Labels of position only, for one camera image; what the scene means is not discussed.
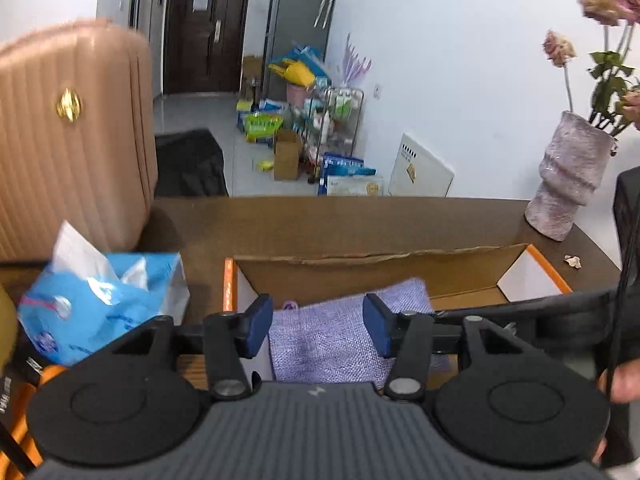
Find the person's hand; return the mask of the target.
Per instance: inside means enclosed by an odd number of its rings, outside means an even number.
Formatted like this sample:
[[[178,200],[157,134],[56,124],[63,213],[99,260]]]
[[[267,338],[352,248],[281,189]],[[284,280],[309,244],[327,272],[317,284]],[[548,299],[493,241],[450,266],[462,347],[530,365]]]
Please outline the person's hand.
[[[640,360],[636,359],[620,364],[614,374],[611,392],[612,402],[629,403],[640,398]]]

